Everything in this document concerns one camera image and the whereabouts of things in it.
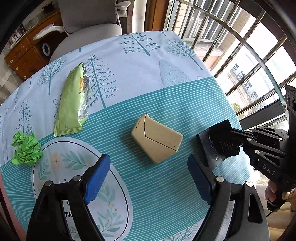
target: round hole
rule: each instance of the round hole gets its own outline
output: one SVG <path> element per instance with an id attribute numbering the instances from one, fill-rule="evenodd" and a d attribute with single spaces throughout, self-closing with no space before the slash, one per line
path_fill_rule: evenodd
<path id="1" fill-rule="evenodd" d="M 293 99 L 292 99 L 292 110 L 295 112 L 295 110 L 296 110 L 296 105 L 295 105 L 295 99 L 294 99 L 294 97 L 293 97 Z"/>

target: finger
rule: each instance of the finger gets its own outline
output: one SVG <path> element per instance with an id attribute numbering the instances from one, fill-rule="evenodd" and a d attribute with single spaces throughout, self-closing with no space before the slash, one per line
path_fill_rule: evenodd
<path id="1" fill-rule="evenodd" d="M 267 188 L 268 188 L 268 186 L 265 188 L 265 194 L 264 194 L 264 198 L 265 198 L 266 201 L 268 200 L 268 196 L 267 196 Z"/>
<path id="2" fill-rule="evenodd" d="M 268 199 L 271 202 L 273 202 L 274 200 L 276 200 L 276 195 L 272 192 L 272 190 L 270 189 L 270 186 L 267 187 L 266 192 L 267 192 Z"/>
<path id="3" fill-rule="evenodd" d="M 294 201 L 296 199 L 295 188 L 292 189 L 290 192 L 283 192 L 282 198 L 283 198 L 283 200 L 287 200 L 288 202 Z"/>
<path id="4" fill-rule="evenodd" d="M 268 186 L 270 187 L 270 189 L 273 193 L 275 193 L 277 191 L 276 184 L 273 181 L 268 180 Z"/>

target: metal screw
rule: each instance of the metal screw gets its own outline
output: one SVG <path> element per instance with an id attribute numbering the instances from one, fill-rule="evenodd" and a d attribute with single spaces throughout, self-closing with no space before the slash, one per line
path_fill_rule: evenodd
<path id="1" fill-rule="evenodd" d="M 82 179 L 82 176 L 77 175 L 73 178 L 74 182 L 79 182 Z"/>
<path id="2" fill-rule="evenodd" d="M 50 185 L 52 184 L 52 181 L 46 181 L 45 183 L 44 183 L 44 185 L 46 186 L 46 187 L 49 187 Z"/>
<path id="3" fill-rule="evenodd" d="M 251 187 L 253 186 L 253 183 L 252 183 L 252 182 L 250 182 L 250 181 L 247 181 L 247 182 L 246 182 L 246 185 L 247 185 L 248 187 L 250 187 L 250 188 L 251 188 Z"/>
<path id="4" fill-rule="evenodd" d="M 224 182 L 224 178 L 223 177 L 216 177 L 216 180 L 220 183 Z"/>

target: beige plastic case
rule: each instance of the beige plastic case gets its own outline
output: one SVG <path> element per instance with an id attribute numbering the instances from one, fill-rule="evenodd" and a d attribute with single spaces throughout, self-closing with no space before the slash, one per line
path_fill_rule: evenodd
<path id="1" fill-rule="evenodd" d="M 177 153 L 183 139 L 182 134 L 151 119 L 147 113 L 138 119 L 131 136 L 154 163 Z"/>

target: wooden cabinet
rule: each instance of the wooden cabinet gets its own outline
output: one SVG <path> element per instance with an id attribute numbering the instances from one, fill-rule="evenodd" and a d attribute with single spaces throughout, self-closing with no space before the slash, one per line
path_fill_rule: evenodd
<path id="1" fill-rule="evenodd" d="M 8 66 L 12 67 L 24 81 L 49 63 L 52 53 L 67 37 L 65 32 L 54 31 L 40 39 L 33 40 L 37 33 L 53 23 L 55 26 L 63 25 L 59 11 L 41 19 L 6 55 L 5 61 Z M 43 43 L 47 43 L 50 47 L 51 54 L 49 56 L 45 56 L 42 51 Z"/>

